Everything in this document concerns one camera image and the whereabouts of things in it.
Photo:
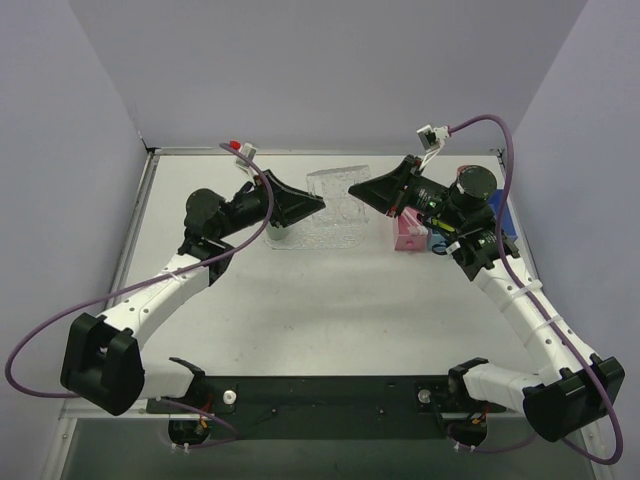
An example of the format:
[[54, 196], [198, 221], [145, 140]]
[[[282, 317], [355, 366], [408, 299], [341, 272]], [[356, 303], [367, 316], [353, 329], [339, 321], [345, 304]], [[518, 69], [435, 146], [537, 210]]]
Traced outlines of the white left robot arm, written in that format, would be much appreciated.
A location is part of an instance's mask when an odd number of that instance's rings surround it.
[[322, 197], [282, 183], [271, 171], [245, 183], [231, 200], [209, 189], [194, 191], [186, 201], [184, 241], [154, 281], [100, 315], [82, 314], [72, 322], [62, 386], [114, 416], [157, 397], [169, 397], [183, 411], [199, 408], [204, 371], [177, 357], [146, 360], [145, 344], [225, 273], [233, 250], [226, 237], [262, 221], [289, 227], [324, 207]]

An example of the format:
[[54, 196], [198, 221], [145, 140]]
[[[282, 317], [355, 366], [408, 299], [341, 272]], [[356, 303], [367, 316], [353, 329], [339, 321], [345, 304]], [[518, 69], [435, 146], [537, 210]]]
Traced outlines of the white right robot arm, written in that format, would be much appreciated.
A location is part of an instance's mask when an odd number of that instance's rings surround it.
[[516, 245], [496, 230], [489, 204], [494, 174], [477, 165], [458, 169], [445, 186], [421, 174], [409, 155], [391, 172], [348, 192], [392, 218], [412, 209], [437, 231], [471, 283], [498, 308], [529, 354], [531, 374], [477, 358], [449, 371], [449, 390], [462, 406], [492, 403], [523, 414], [543, 439], [556, 442], [604, 417], [624, 379], [613, 357], [601, 358], [571, 330], [533, 280]]

